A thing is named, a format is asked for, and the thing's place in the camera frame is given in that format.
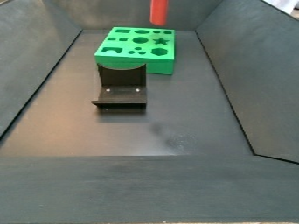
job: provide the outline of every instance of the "shape hole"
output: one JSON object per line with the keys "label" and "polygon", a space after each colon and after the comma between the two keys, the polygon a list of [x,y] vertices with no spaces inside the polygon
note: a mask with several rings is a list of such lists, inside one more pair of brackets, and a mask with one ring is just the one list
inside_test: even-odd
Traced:
{"label": "shape hole", "polygon": [[133,42],[137,44],[144,44],[148,42],[148,38],[133,38]]}
{"label": "shape hole", "polygon": [[156,56],[164,56],[168,53],[168,51],[163,48],[155,48],[152,50],[152,54]]}
{"label": "shape hole", "polygon": [[149,31],[140,30],[140,31],[135,31],[135,33],[137,33],[137,34],[147,34],[147,33],[149,33]]}
{"label": "shape hole", "polygon": [[122,48],[120,47],[104,47],[101,52],[105,53],[105,52],[116,52],[116,53],[121,53],[122,52]]}
{"label": "shape hole", "polygon": [[120,32],[120,33],[129,33],[129,30],[116,30],[116,32]]}
{"label": "shape hole", "polygon": [[169,40],[164,39],[164,38],[159,38],[153,40],[156,45],[167,45],[167,43],[169,42]]}

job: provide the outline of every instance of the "star-shaped hole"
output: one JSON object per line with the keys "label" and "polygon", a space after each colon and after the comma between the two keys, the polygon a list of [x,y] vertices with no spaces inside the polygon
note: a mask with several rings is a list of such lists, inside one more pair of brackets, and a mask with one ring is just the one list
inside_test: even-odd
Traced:
{"label": "star-shaped hole", "polygon": [[155,39],[153,41],[155,41],[155,43],[156,43],[157,45],[167,45],[167,42],[168,42],[169,40],[165,40],[164,38],[157,38],[157,39]]}

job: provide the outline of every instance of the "bin floor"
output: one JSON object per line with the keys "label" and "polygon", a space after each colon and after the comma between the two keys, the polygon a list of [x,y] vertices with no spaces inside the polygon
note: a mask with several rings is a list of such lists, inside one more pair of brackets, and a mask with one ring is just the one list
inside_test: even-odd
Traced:
{"label": "bin floor", "polygon": [[177,31],[173,75],[147,75],[145,113],[98,113],[93,54],[106,34],[80,34],[1,141],[0,156],[249,155],[193,31]]}
{"label": "bin floor", "polygon": [[105,34],[78,36],[1,141],[0,223],[297,222],[299,166],[252,156],[195,33],[122,115],[90,104]]}

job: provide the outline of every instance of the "circular hole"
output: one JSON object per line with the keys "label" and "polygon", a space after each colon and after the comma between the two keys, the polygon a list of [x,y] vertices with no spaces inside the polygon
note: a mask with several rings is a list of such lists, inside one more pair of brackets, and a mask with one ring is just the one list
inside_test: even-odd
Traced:
{"label": "circular hole", "polygon": [[163,48],[155,48],[152,50],[152,54],[156,56],[164,56],[168,53],[168,51]]}
{"label": "circular hole", "polygon": [[133,42],[137,44],[144,44],[148,42],[148,38],[133,38]]}

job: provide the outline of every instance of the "black surface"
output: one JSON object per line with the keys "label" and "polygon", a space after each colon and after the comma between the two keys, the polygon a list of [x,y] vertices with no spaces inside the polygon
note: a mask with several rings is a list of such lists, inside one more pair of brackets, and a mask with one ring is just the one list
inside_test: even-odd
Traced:
{"label": "black surface", "polygon": [[114,69],[97,64],[97,72],[101,88],[98,98],[92,103],[105,110],[108,107],[124,110],[129,107],[145,108],[145,64],[131,69]]}
{"label": "black surface", "polygon": [[78,34],[50,1],[0,5],[0,136]]}
{"label": "black surface", "polygon": [[297,222],[297,187],[261,157],[2,157],[0,223]]}
{"label": "black surface", "polygon": [[108,31],[84,32],[0,145],[1,156],[251,155],[193,31],[179,31],[173,75],[148,74],[144,114],[101,115],[93,53]]}
{"label": "black surface", "polygon": [[259,0],[223,1],[197,29],[255,153],[299,162],[299,24]]}
{"label": "black surface", "polygon": [[[193,31],[221,0],[171,0],[164,28]],[[149,23],[151,0],[53,0],[84,30],[114,26],[156,27]]]}

